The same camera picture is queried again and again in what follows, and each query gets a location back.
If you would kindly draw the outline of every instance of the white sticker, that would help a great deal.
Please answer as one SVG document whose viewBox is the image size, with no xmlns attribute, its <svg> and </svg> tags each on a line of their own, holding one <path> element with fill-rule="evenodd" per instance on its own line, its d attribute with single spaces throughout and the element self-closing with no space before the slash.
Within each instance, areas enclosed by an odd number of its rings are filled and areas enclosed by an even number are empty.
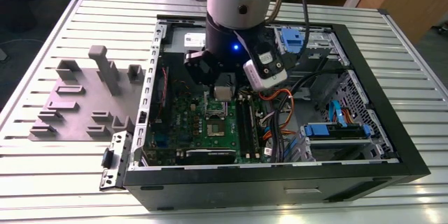
<svg viewBox="0 0 448 224">
<path fill-rule="evenodd" d="M 265 52 L 264 54 L 260 54 L 258 58 L 260 58 L 260 61 L 261 61 L 262 64 L 268 64 L 269 62 L 273 61 L 270 52 Z"/>
<path fill-rule="evenodd" d="M 265 156 L 270 156 L 272 155 L 272 149 L 270 148 L 264 148 L 264 154 L 265 154 Z"/>
<path fill-rule="evenodd" d="M 205 34 L 186 33 L 184 39 L 185 47 L 204 47 L 205 46 Z"/>
</svg>

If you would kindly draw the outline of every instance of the slotted aluminum tabletop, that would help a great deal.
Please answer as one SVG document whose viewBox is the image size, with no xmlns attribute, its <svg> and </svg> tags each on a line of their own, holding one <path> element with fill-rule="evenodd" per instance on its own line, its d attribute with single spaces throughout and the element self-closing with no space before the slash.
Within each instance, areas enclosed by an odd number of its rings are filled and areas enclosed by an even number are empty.
<svg viewBox="0 0 448 224">
<path fill-rule="evenodd" d="M 278 20 L 302 21 L 284 4 Z M 0 220 L 126 223 L 448 222 L 446 90 L 388 16 L 370 9 L 309 6 L 312 22 L 346 25 L 432 174 L 354 202 L 150 212 L 126 191 L 98 192 L 108 143 L 26 139 L 61 59 L 94 67 L 90 45 L 117 68 L 145 65 L 157 14 L 205 15 L 193 0 L 72 0 L 0 114 Z"/>
</svg>

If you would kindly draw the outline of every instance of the open computer chassis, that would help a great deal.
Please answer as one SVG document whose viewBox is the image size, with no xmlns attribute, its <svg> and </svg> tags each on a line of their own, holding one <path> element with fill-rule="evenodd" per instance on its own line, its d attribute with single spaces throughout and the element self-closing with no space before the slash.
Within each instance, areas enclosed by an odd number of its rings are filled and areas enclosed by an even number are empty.
<svg viewBox="0 0 448 224">
<path fill-rule="evenodd" d="M 338 42 L 336 50 L 344 55 L 344 59 L 333 62 L 346 61 L 353 69 L 346 75 L 352 81 L 348 92 L 356 96 L 353 100 L 364 113 L 360 120 L 374 124 L 370 126 L 382 137 L 381 158 L 233 165 L 148 164 L 142 149 L 150 134 L 153 83 L 161 74 L 156 73 L 157 60 L 169 52 L 185 52 L 185 33 L 204 33 L 205 30 L 201 17 L 160 16 L 157 19 L 134 132 L 113 135 L 102 160 L 106 169 L 100 190 L 129 190 L 148 210 L 222 208 L 350 201 L 392 184 L 406 183 L 429 174 L 346 27 L 326 23 L 312 24 L 312 27 L 330 31 Z M 277 22 L 272 26 L 297 27 L 302 24 Z"/>
</svg>

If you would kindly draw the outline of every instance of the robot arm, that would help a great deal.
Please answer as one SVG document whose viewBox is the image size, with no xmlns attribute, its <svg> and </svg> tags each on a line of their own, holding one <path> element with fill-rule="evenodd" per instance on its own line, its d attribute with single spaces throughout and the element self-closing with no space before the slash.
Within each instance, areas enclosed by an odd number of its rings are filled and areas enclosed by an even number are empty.
<svg viewBox="0 0 448 224">
<path fill-rule="evenodd" d="M 286 79 L 285 66 L 265 34 L 270 0 L 206 0 L 205 50 L 185 55 L 185 66 L 196 83 L 213 85 L 221 72 L 234 72 L 261 91 Z M 201 71 L 198 60 L 209 65 Z"/>
</svg>

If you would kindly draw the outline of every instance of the green circuit board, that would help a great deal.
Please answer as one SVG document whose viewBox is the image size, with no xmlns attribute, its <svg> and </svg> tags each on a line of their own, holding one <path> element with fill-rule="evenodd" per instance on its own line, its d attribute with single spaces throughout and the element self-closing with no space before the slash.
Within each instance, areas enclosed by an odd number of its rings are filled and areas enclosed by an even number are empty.
<svg viewBox="0 0 448 224">
<path fill-rule="evenodd" d="M 216 101 L 206 94 L 174 98 L 169 132 L 146 134 L 145 153 L 150 165 L 176 165 L 178 152 L 197 148 L 234 150 L 236 163 L 260 163 L 258 158 L 246 157 L 240 151 L 237 102 Z M 260 109 L 258 103 L 252 106 Z"/>
</svg>

